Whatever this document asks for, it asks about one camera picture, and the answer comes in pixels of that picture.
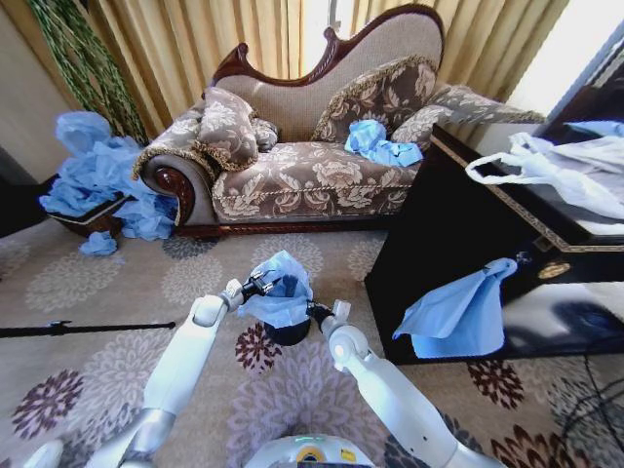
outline wall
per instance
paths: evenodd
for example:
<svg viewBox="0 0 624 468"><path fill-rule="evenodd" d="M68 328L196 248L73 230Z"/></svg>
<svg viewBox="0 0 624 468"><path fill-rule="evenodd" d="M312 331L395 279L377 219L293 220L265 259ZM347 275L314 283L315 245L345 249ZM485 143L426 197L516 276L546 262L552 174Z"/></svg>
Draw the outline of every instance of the wall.
<svg viewBox="0 0 624 468"><path fill-rule="evenodd" d="M2 8L0 42L0 146L42 182L68 156L54 131L69 106Z"/></svg>
<svg viewBox="0 0 624 468"><path fill-rule="evenodd" d="M622 0L570 0L507 102L550 114L622 19Z"/></svg>

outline curtain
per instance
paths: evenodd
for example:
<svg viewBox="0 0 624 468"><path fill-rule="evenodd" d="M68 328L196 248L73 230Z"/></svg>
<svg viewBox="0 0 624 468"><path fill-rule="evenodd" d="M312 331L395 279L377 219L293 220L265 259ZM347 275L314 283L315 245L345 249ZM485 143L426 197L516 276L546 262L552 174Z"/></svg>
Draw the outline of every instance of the curtain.
<svg viewBox="0 0 624 468"><path fill-rule="evenodd" d="M353 5L340 31L356 33L384 11L408 3L434 8L445 26L439 80L506 100L568 0L337 0Z"/></svg>
<svg viewBox="0 0 624 468"><path fill-rule="evenodd" d="M89 19L116 58L155 137L197 100L240 42L263 73L296 78L325 49L332 20L349 37L404 0L92 0ZM567 0L426 0L446 34L440 80L505 100Z"/></svg>
<svg viewBox="0 0 624 468"><path fill-rule="evenodd" d="M89 16L126 70L138 112L155 137L200 97L241 42L263 73L299 76L304 8L300 0L95 0Z"/></svg>

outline black stand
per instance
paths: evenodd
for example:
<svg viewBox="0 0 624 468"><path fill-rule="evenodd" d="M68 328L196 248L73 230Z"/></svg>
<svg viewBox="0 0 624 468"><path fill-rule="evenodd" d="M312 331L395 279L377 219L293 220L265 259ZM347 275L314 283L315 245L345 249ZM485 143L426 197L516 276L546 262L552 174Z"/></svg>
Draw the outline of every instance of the black stand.
<svg viewBox="0 0 624 468"><path fill-rule="evenodd" d="M20 338L24 336L59 336L72 333L119 332L126 330L172 329L176 322L144 325L104 325L99 327L67 327L70 320L54 320L46 327L26 327L22 329L0 329L0 338Z"/></svg>

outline sofa backrest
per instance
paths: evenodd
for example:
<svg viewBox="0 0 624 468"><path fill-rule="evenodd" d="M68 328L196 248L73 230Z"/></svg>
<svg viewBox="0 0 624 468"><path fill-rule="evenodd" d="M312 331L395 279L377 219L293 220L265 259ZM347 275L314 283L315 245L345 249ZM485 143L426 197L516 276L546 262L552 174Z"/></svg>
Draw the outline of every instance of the sofa backrest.
<svg viewBox="0 0 624 468"><path fill-rule="evenodd" d="M342 41L325 31L328 45L319 64L296 80L267 77L247 62L248 47L240 44L214 74L213 86L246 100L258 116L275 123L280 141L310 139L333 94L362 73L393 59L422 55L440 66L444 50L442 21L421 5L395 8Z"/></svg>

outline carpet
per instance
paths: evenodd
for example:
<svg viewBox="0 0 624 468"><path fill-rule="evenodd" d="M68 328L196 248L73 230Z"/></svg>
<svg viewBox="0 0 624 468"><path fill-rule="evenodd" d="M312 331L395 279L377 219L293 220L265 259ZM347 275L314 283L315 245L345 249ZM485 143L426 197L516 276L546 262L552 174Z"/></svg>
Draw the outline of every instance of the carpet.
<svg viewBox="0 0 624 468"><path fill-rule="evenodd" d="M363 279L383 232L256 235L218 241L120 239L104 258L53 220L0 240L2 327L181 321L196 296L244 280L281 249L311 276L315 298L352 303L350 321L381 354ZM0 340L0 466L21 466L45 442L62 466L84 466L137 413L142 388L173 332L100 332ZM599 387L624 374L621 356L588 362ZM624 466L624 402L598 410L582 357L401 367L468 447L510 467ZM616 396L621 386L606 391ZM424 466L405 453L339 373L316 326L294 347L260 324L226 317L192 402L154 459L158 466L238 467L266 441L321 432L353 441L379 466Z"/></svg>

